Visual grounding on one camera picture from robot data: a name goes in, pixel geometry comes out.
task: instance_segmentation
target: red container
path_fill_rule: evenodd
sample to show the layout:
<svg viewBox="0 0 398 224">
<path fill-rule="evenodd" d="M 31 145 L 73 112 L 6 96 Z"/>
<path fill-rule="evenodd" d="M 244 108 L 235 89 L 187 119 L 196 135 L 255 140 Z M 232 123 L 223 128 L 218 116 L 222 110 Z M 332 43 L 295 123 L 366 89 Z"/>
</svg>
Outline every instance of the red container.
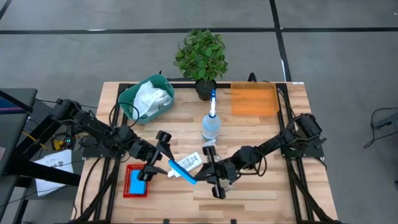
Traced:
<svg viewBox="0 0 398 224">
<path fill-rule="evenodd" d="M 148 195 L 148 183 L 146 183 L 146 189 L 144 194 L 130 194 L 130 183 L 131 183 L 131 172 L 133 170 L 142 170 L 144 164 L 129 164 L 126 167 L 126 175 L 124 176 L 124 190 L 123 198 L 146 198 Z"/>
</svg>

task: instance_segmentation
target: green basket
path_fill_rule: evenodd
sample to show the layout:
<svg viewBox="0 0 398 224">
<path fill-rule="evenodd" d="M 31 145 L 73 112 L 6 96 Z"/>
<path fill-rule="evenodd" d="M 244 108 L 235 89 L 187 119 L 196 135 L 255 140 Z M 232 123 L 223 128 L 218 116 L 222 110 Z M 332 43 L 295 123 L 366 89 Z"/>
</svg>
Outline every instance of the green basket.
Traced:
<svg viewBox="0 0 398 224">
<path fill-rule="evenodd" d="M 147 79 L 145 79 L 144 81 L 141 81 L 140 83 L 128 88 L 127 90 L 125 90 L 124 92 L 122 92 L 119 95 L 119 103 L 130 103 L 133 104 L 134 99 L 137 95 L 137 92 L 139 90 L 139 88 L 141 87 L 142 84 L 151 81 L 153 86 L 155 88 L 160 88 L 162 90 L 165 90 L 171 97 L 172 97 L 172 101 L 165 107 L 163 107 L 162 109 L 160 109 L 158 112 L 148 116 L 148 117 L 141 117 L 138 119 L 137 124 L 146 124 L 149 121 L 152 121 L 155 117 L 165 113 L 166 111 L 168 111 L 171 107 L 173 107 L 174 105 L 174 88 L 171 86 L 171 84 L 169 83 L 169 81 L 167 81 L 167 79 L 163 76 L 163 75 L 153 75 Z M 132 110 L 133 108 L 129 105 L 120 105 L 120 107 L 123 109 L 124 114 L 126 114 L 126 116 L 135 121 L 132 118 Z"/>
</svg>

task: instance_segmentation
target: wooden table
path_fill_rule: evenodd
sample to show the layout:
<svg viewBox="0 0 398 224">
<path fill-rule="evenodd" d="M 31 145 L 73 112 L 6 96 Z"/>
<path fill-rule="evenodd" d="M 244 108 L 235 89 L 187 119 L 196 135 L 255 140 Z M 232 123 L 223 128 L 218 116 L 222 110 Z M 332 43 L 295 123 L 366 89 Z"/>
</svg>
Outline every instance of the wooden table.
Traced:
<svg viewBox="0 0 398 224">
<path fill-rule="evenodd" d="M 115 104 L 119 82 L 106 82 L 103 85 L 97 110 L 97 117 L 108 123 L 108 115 Z M 310 113 L 310 105 L 303 84 L 288 83 L 289 98 L 295 114 Z M 287 121 L 282 100 L 284 120 Z M 194 89 L 176 88 L 174 107 L 145 126 L 135 125 L 138 136 L 156 143 L 158 130 L 172 135 L 172 152 L 179 160 L 194 151 L 202 155 L 201 121 L 210 108 L 209 102 L 201 101 Z M 217 89 L 217 113 L 222 120 L 217 152 L 221 157 L 232 156 L 241 146 L 256 146 L 279 133 L 277 116 L 233 116 L 230 105 L 230 89 Z M 90 167 L 96 159 L 85 162 L 75 205 L 80 207 L 81 192 Z M 147 198 L 123 198 L 124 174 L 127 164 L 143 163 L 130 158 L 121 164 L 118 186 L 113 207 L 112 223 L 295 223 L 292 196 L 285 159 L 280 151 L 267 156 L 268 170 L 263 177 L 243 176 L 234 185 L 234 190 L 226 193 L 226 199 L 218 200 L 211 194 L 212 185 L 199 182 L 192 186 L 181 177 L 169 179 L 166 175 L 156 175 L 149 182 Z M 308 188 L 315 200 L 330 217 L 337 219 L 325 168 L 315 159 L 303 159 Z M 170 170 L 167 160 L 156 163 Z M 103 159 L 94 168 L 88 181 L 85 194 L 85 208 L 98 192 Z M 300 203 L 303 218 L 306 217 L 303 198 Z M 108 194 L 103 200 L 101 218 L 104 219 Z"/>
</svg>

